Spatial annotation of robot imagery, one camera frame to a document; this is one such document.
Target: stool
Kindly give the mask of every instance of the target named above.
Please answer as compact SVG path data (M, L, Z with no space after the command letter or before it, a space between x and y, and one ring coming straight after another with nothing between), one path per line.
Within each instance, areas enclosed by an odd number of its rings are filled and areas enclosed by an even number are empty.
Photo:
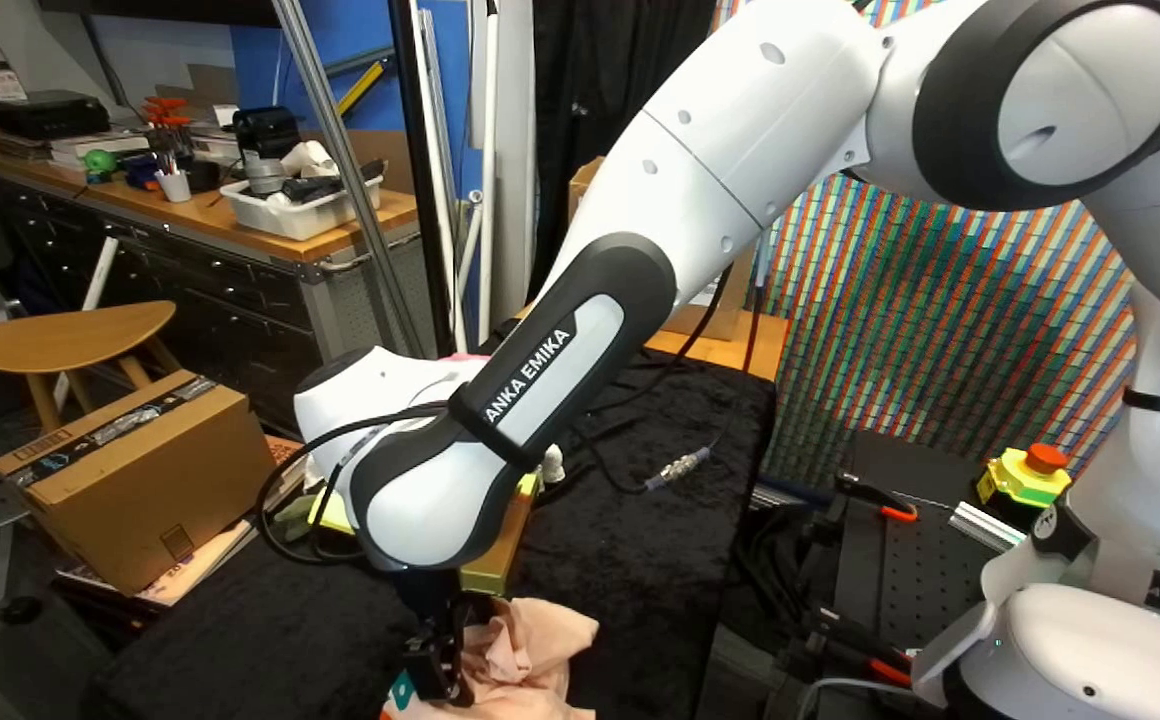
M79 372L118 366L132 387L153 385L141 349L166 369L182 369L155 331L178 316L173 301L113 303L94 314L22 316L0 326L0 372L23 376L43 427L62 427L49 379L64 376L73 398L94 409Z

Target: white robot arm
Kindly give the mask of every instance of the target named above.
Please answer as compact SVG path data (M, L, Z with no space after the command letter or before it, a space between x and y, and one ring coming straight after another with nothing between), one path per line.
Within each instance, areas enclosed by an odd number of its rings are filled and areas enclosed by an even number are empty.
M950 0L905 25L871 30L845 0L757 0L724 25L627 124L592 180L558 273L530 321L453 398L447 416L393 431L346 456L349 503L375 570L455 570L501 528L514 486L534 470L570 409L627 362L664 316L708 285L815 178L852 168L907 196L968 207L1046 207L1088 202L1096 222L1160 294L1160 0ZM1093 556L1128 517L1156 517L1156 476L1082 480L1066 503ZM1135 522L1133 545L1160 541L1160 517ZM1133 613L1119 593L1005 583L919 655L933 703L972 695L983 707L1066 707L1119 717L1143 694L1096 695L1036 655L1036 613ZM1023 668L999 684L983 653ZM1160 665L1119 653L1125 678Z

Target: colorful patterned backdrop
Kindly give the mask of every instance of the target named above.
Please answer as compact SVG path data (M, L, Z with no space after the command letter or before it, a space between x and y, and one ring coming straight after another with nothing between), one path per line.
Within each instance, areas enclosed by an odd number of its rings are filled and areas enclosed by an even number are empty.
M804 191L775 224L766 296L792 321L766 471L826 486L855 427L968 460L1051 439L1082 470L1133 369L1128 285L1076 205L963 213L855 180Z

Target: cardboard box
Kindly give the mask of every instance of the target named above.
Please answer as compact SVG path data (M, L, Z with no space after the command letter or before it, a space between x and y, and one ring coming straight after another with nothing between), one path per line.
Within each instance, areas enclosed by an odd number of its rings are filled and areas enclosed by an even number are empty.
M0 456L43 533L141 593L254 514L274 456L248 399L173 372Z
M597 155L597 160L589 160L589 164L582 164L573 174L573 180L570 180L570 217L577 217L577 207L582 207L592 178L599 174L599 164L605 164L605 155ZM754 260L757 260L757 250L742 253L724 287L712 282L683 310L675 310L661 330L690 337L703 321L712 294L724 294L718 301L718 314L712 314L712 321L703 326L699 337L742 341L747 331L747 310L745 303L747 303Z

